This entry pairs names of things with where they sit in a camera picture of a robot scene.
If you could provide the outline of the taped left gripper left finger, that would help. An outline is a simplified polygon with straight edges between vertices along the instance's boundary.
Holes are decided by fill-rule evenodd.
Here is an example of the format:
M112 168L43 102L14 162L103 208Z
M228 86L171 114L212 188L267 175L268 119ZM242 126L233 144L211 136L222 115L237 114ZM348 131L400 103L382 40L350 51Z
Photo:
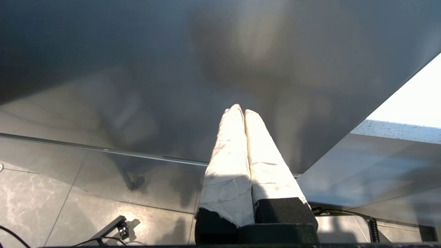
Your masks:
M255 224L245 118L235 104L222 114L195 213L197 244L235 244Z

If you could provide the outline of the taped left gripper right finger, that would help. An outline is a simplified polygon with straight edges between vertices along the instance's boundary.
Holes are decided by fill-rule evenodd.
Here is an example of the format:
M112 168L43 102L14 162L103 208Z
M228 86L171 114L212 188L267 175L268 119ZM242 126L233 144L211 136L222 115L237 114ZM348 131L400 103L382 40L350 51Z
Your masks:
M246 110L245 131L255 222L317 226L304 193L257 112Z

